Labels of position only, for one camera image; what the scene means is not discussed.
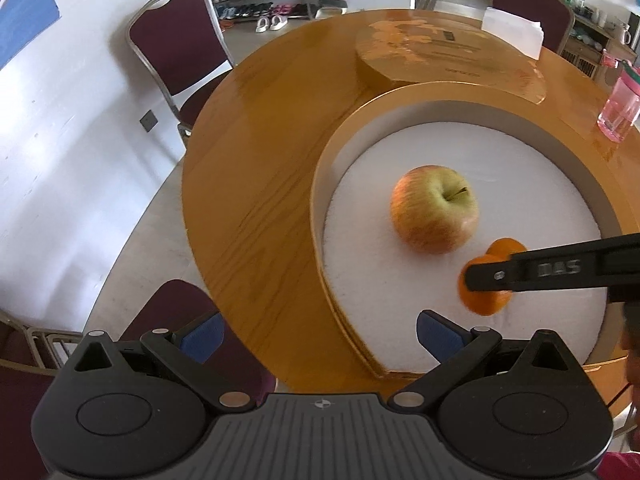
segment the pink shirt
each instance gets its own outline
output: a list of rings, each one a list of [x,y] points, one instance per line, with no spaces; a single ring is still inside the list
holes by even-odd
[[[602,480],[640,480],[640,453],[605,453],[596,472]]]

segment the blue poster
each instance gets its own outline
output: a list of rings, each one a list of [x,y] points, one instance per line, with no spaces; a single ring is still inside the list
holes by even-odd
[[[59,17],[55,0],[0,0],[0,69]]]

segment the white slipper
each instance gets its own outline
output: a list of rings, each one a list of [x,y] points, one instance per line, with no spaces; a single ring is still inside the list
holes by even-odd
[[[276,14],[271,19],[271,27],[269,27],[269,28],[271,30],[280,30],[285,25],[287,25],[287,17],[286,16],[281,16],[279,14]]]
[[[255,31],[264,32],[265,30],[269,30],[269,19],[266,16],[263,16],[258,20],[258,23],[255,26]]]

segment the electrical outlet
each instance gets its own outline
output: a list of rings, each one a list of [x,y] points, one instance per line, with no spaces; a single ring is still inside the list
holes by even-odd
[[[148,133],[151,131],[151,129],[154,126],[156,126],[156,124],[158,124],[158,118],[156,118],[154,113],[151,110],[149,110],[146,114],[142,116],[142,119],[140,119],[140,124],[142,124],[142,127]]]

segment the apple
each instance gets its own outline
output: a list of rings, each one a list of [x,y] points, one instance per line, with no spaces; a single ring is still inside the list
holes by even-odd
[[[461,247],[478,227],[478,201],[466,179],[444,166],[421,166],[391,194],[391,221],[412,248],[444,254]]]

